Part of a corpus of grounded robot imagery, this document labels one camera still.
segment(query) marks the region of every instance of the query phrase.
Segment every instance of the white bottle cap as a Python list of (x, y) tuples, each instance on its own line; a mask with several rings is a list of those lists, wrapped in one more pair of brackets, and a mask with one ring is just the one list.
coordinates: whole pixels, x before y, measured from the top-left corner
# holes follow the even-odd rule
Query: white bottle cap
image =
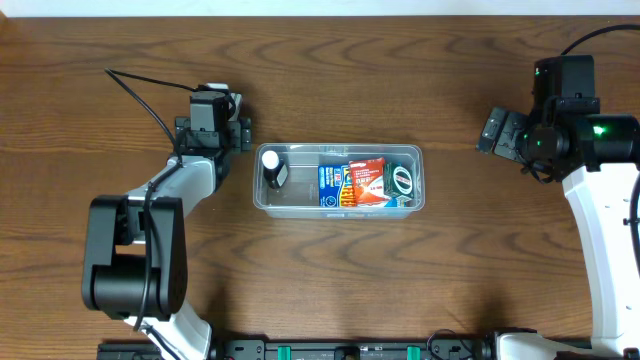
[(278, 167), (278, 164), (280, 164), (280, 158), (275, 151), (269, 150), (262, 154), (262, 165), (267, 169), (273, 170)]

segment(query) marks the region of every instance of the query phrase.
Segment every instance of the bottle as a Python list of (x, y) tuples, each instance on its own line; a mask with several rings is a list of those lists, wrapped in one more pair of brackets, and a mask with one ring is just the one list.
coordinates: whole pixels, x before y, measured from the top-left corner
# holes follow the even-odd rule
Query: bottle
[(275, 151), (269, 150), (262, 154), (262, 167), (262, 173), (270, 188), (279, 189), (287, 180), (287, 165)]

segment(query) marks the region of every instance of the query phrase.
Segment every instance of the wood surface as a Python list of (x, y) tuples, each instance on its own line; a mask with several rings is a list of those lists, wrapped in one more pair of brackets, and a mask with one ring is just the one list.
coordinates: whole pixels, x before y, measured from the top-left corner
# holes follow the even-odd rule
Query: wood surface
[[(591, 332), (560, 184), (474, 151), (493, 106), (528, 112), (533, 62), (620, 17), (9, 19), (0, 33), (0, 357), (90, 359), (138, 340), (80, 297), (87, 210), (163, 167), (169, 143), (104, 67), (244, 94), (254, 144), (410, 143), (425, 208), (403, 221), (278, 220), (254, 154), (187, 218), (196, 311), (272, 339)], [(581, 45), (603, 112), (640, 114), (640, 34)], [(172, 126), (189, 94), (129, 80)]]

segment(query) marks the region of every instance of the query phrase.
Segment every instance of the green strip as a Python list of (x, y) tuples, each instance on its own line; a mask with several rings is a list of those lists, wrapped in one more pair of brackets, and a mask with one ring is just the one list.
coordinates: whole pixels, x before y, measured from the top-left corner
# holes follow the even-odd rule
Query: green strip
[(278, 347), (278, 360), (291, 360), (291, 348), (289, 346)]
[(407, 360), (420, 360), (420, 348), (417, 346), (408, 346)]

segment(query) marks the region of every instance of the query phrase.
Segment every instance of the red packet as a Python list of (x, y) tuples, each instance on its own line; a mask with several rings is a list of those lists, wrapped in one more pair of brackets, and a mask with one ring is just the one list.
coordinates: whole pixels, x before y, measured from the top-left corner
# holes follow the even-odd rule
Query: red packet
[(389, 201), (390, 197), (384, 194), (384, 158), (350, 161), (349, 168), (358, 206)]

